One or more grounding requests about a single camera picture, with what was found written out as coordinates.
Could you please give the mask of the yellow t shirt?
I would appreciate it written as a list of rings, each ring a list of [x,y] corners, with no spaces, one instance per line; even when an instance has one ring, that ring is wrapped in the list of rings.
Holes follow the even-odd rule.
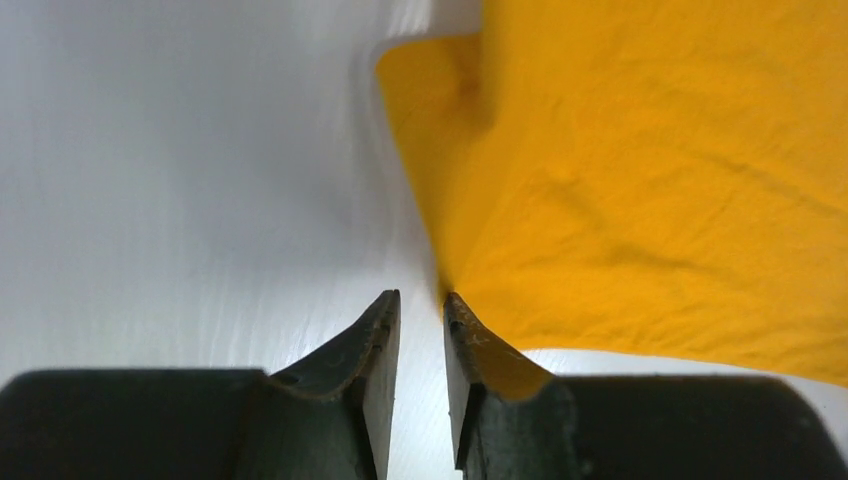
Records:
[[[437,265],[520,348],[847,382],[847,5],[487,1],[376,73]]]

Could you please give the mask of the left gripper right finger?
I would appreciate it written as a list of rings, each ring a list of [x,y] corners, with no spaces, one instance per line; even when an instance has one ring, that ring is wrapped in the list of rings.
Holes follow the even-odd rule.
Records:
[[[443,304],[455,467],[467,479],[843,479],[821,417],[753,375],[557,375]]]

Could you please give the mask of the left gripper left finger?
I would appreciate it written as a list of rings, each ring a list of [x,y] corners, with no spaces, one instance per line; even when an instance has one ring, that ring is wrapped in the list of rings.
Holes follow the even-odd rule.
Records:
[[[383,479],[400,294],[290,366],[31,371],[1,391],[5,479]]]

